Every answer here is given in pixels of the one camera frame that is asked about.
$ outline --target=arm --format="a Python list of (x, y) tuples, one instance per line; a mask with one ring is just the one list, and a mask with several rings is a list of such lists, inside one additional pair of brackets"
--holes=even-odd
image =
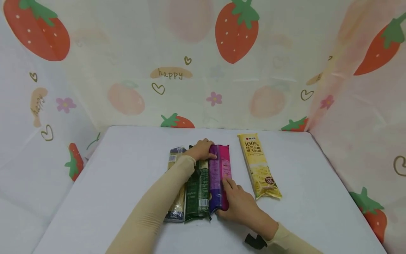
[(181, 156), (143, 195), (121, 227), (106, 254), (152, 253), (168, 209), (194, 172), (196, 161)]
[(266, 244), (273, 253), (282, 249), (284, 254), (322, 254), (321, 251), (287, 230), (281, 223), (275, 237)]
[(217, 211), (221, 218), (242, 224), (262, 236), (272, 253), (320, 254), (319, 250), (288, 231), (262, 211), (251, 194), (230, 178), (223, 178), (229, 209)]
[(252, 220), (250, 228), (262, 236), (272, 253), (322, 254), (319, 250), (287, 230), (281, 223), (261, 211)]

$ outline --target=strawberry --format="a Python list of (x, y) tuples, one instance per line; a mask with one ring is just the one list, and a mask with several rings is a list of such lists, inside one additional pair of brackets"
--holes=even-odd
[(305, 131), (308, 121), (309, 121), (309, 119), (307, 117), (304, 117), (296, 122), (289, 119), (289, 124), (282, 127), (281, 130), (282, 131)]
[(259, 15), (251, 7), (251, 1), (232, 0), (217, 17), (217, 48), (223, 59), (231, 64), (243, 58), (257, 39)]
[(56, 13), (35, 0), (6, 0), (3, 9), (10, 28), (27, 49), (45, 60), (65, 59), (70, 39)]
[(79, 174), (83, 170), (83, 160), (79, 154), (79, 150), (74, 143), (69, 144), (69, 154), (71, 155), (70, 162), (65, 163), (65, 167), (69, 167), (69, 176), (73, 181), (76, 181)]
[(373, 72), (387, 64), (399, 50), (400, 44), (405, 41), (400, 24), (406, 19), (406, 13), (384, 27), (372, 40), (364, 60), (355, 71), (359, 76)]
[(166, 119), (163, 115), (161, 115), (163, 118), (163, 122), (161, 124), (161, 127), (172, 127), (172, 128), (194, 128), (194, 125), (191, 121), (188, 119), (178, 116), (177, 113), (174, 113)]
[(350, 192), (350, 195), (358, 208), (361, 210), (369, 226), (372, 228), (378, 240), (383, 243), (385, 236), (385, 229), (388, 219), (382, 210), (384, 209), (381, 204), (370, 199), (367, 195), (367, 188), (362, 187), (361, 194)]

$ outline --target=white tablecloth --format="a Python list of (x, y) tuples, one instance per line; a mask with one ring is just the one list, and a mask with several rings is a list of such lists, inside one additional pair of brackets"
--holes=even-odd
[[(254, 131), (110, 127), (34, 254), (104, 254), (166, 171), (169, 150), (205, 137), (230, 145), (233, 179), (253, 193), (237, 138), (248, 132)], [(261, 198), (261, 209), (326, 254), (386, 253), (309, 133), (259, 131), (259, 139), (283, 195)], [(243, 243), (249, 232), (216, 216), (211, 223), (165, 224), (156, 253), (256, 253)]]

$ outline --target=beige sleeve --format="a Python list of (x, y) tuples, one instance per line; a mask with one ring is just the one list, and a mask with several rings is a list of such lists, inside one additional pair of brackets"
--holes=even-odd
[(143, 195), (106, 254), (150, 254), (155, 238), (173, 201), (194, 172), (196, 161), (181, 156)]
[(266, 242), (273, 254), (323, 254), (279, 223), (278, 231)]

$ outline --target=spaghetti package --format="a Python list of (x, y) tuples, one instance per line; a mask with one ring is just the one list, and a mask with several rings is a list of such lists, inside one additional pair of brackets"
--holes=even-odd
[(209, 214), (209, 162), (197, 161), (194, 168), (195, 172), (186, 183), (185, 222), (212, 219)]
[(209, 153), (217, 155), (217, 159), (209, 160), (210, 198), (209, 212), (212, 214), (217, 209), (227, 211), (229, 203), (224, 191), (223, 177), (231, 178), (230, 151), (228, 145), (212, 145)]
[[(186, 152), (186, 149), (183, 147), (171, 149), (171, 151), (169, 152), (169, 161), (167, 170), (169, 170), (175, 164), (175, 162), (184, 152)], [(175, 201), (173, 202), (171, 208), (166, 214), (164, 221), (176, 223), (181, 223), (185, 221), (185, 189), (186, 185), (183, 185), (179, 191), (179, 194), (176, 196)]]
[(238, 138), (254, 189), (255, 199), (260, 197), (282, 198), (263, 154), (258, 133), (239, 134)]

